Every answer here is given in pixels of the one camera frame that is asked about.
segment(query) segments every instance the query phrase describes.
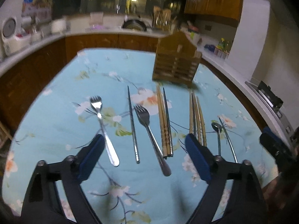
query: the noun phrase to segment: screw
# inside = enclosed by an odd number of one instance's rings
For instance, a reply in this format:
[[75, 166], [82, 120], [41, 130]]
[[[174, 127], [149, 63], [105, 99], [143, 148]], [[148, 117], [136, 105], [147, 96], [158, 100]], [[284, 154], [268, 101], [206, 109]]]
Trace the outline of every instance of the screw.
[[40, 160], [40, 161], [37, 163], [37, 165], [41, 167], [41, 166], [43, 166], [45, 163], [46, 163], [46, 162], [45, 162], [44, 160]]
[[222, 161], [223, 158], [222, 158], [221, 156], [217, 155], [217, 156], [215, 156], [215, 160], [216, 160], [216, 161]]
[[244, 163], [245, 165], [248, 165], [248, 166], [251, 165], [251, 161], [249, 161], [249, 160], [244, 160], [243, 163]]
[[67, 161], [73, 161], [75, 159], [75, 157], [73, 155], [69, 155], [66, 157]]

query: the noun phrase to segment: light blue tablecloth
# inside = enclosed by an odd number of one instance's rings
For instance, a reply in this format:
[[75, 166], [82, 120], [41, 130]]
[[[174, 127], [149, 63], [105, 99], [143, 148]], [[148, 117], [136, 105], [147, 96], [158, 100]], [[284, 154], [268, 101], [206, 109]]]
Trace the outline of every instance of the light blue tablecloth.
[[[174, 157], [167, 159], [171, 176], [162, 174], [146, 129], [135, 113], [141, 163], [136, 164], [134, 158], [127, 85], [132, 103], [142, 104], [150, 112], [151, 129], [161, 143], [156, 84], [151, 80], [154, 61], [154, 53], [87, 49], [79, 52], [44, 89], [19, 126], [7, 160], [3, 198], [16, 215], [21, 213], [27, 185], [39, 160], [52, 163], [76, 155], [99, 133], [97, 117], [89, 104], [90, 96], [99, 95], [103, 99], [107, 131], [120, 159], [120, 166], [115, 168], [104, 151], [90, 178], [81, 184], [100, 220], [104, 224], [186, 223], [207, 187], [184, 151], [184, 137], [189, 132], [186, 88], [164, 85], [175, 149]], [[259, 144], [261, 131], [243, 105], [204, 65], [198, 67], [194, 82], [198, 86], [196, 94], [210, 151], [214, 155], [218, 153], [217, 134], [213, 132], [211, 121], [217, 121], [220, 116], [239, 162], [249, 159], [263, 186], [274, 179], [277, 168]], [[224, 134], [221, 138], [222, 156], [234, 161]], [[66, 215], [73, 219], [60, 182], [58, 188]], [[215, 219], [223, 213], [230, 188], [231, 182], [228, 182]], [[109, 198], [111, 211], [105, 207]]]

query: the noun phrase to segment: wooden utensil holder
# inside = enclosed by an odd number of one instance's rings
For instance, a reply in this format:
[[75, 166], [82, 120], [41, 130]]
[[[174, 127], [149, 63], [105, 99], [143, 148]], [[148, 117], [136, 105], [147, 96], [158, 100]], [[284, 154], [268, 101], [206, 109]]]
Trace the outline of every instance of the wooden utensil holder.
[[153, 80], [166, 80], [191, 87], [201, 52], [179, 31], [158, 41]]

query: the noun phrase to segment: wall outlet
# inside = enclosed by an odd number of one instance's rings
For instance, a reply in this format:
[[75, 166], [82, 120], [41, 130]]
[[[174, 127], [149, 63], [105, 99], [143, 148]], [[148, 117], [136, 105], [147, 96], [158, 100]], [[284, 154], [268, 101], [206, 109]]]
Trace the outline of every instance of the wall outlet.
[[211, 31], [212, 30], [212, 25], [205, 25], [204, 30]]

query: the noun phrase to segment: silver fork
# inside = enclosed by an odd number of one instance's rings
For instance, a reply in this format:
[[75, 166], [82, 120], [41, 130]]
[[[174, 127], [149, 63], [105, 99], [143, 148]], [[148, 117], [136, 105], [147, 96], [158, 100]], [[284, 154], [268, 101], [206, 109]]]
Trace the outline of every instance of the silver fork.
[[169, 176], [171, 175], [171, 170], [170, 170], [170, 167], [169, 165], [166, 163], [165, 159], [163, 158], [163, 154], [161, 152], [161, 149], [150, 129], [150, 114], [149, 112], [147, 111], [146, 108], [144, 108], [143, 106], [141, 105], [136, 105], [135, 107], [135, 112], [138, 116], [138, 119], [140, 121], [140, 123], [146, 128], [147, 130], [147, 133], [149, 135], [149, 138], [152, 142], [152, 146], [154, 147], [154, 151], [156, 153], [156, 156], [157, 156], [157, 159], [158, 159], [158, 162], [159, 162], [159, 165], [161, 167], [161, 170], [163, 172], [163, 174], [165, 176]]
[[101, 110], [103, 106], [101, 97], [100, 96], [91, 97], [90, 104], [92, 105], [92, 108], [97, 112], [97, 116], [105, 139], [105, 147], [108, 153], [109, 160], [114, 167], [117, 167], [119, 165], [119, 158], [116, 154], [116, 151], [105, 129], [105, 125], [101, 114]]

